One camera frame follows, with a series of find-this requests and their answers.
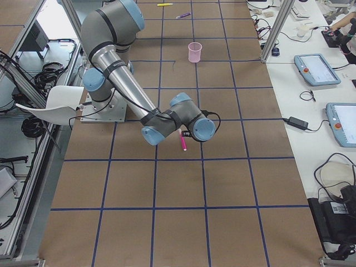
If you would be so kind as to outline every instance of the pink marker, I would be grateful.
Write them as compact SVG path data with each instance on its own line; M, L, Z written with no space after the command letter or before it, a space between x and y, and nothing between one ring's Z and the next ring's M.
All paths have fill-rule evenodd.
M180 142L182 144L182 149L183 149L183 151L187 151L187 145L185 144L185 140L184 140L184 137L182 135L182 129L181 128L178 129L178 133L179 133Z

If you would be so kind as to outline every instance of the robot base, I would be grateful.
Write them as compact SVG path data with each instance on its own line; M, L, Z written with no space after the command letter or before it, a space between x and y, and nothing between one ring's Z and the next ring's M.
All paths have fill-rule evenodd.
M112 105L112 107L110 108L111 110L106 111L104 113L98 112L93 115L87 116L89 114L96 112L97 110L95 110L92 105L84 106L82 111L82 116L87 116L87 117L80 118L81 122L83 123L124 122L126 116L127 103L116 91L114 97L118 98L116 105ZM91 97L88 94L86 98L86 102L90 102L90 101L91 101Z

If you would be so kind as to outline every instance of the white chair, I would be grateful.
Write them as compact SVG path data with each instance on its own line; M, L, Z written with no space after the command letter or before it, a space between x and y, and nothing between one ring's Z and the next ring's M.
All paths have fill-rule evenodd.
M30 108L16 104L17 107L34 114L42 121L57 125L69 125L69 119L76 116L84 87L58 85L53 87L47 97L46 108Z

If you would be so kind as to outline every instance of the white table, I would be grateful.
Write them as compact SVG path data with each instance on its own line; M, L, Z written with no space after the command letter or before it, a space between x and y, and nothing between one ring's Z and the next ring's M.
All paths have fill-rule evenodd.
M268 5L274 5L274 6L280 6L279 0L268 0L267 2L263 3L256 3L256 2L251 2L253 6L256 7L266 7ZM310 14L310 19L306 19L303 21L296 21L291 14L288 15L287 20L285 21L282 32L287 34L290 38L292 39L297 39L300 41L305 41L310 37L311 30L302 38L298 37L296 35L297 33L297 27L303 23L308 23L311 27L316 27L316 26L327 26L327 23L316 3L315 0L308 0L307 2L301 3L305 7L305 9L308 11ZM279 8L274 7L274 8L268 8L264 10L263 12L268 12L268 11L273 11L274 16L265 18L265 16L259 15L258 18L263 18L268 23L273 27L273 23L276 19L276 16L278 14ZM259 27L266 27L267 23L264 21L259 22ZM311 53L321 53L325 59L331 64L335 66L342 66L347 64L347 60L344 57L344 55L341 53L339 48L330 48L328 47L327 43L325 42L321 31L324 28L319 28L313 31L313 34L310 38L305 43L301 42L296 42L288 39L285 35L282 33L279 34L278 36L278 41L279 44L277 47L280 49L280 56L279 57L273 57L269 56L267 63L293 63L293 58L294 55L303 55L303 54L311 54Z
M270 63L267 66L282 116L293 116L307 121L310 129L316 130L321 121L327 119L327 103L356 102L356 88L352 81L343 75L343 72L350 71L348 68L356 72L355 65L338 71L342 82L328 87L308 86L294 64ZM301 92L309 89L313 89L316 102L299 98ZM327 122L324 122L317 132L302 131L287 124L286 131L307 197L318 196L313 172L332 153L343 153L356 162L356 149L340 147ZM333 160L347 163L338 156Z

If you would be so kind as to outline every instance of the pink plastic cup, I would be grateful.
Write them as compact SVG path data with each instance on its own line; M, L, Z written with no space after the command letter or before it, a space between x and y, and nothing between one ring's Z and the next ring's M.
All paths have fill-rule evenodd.
M188 45L188 60L191 63L197 63L200 61L202 45L201 43L193 42Z

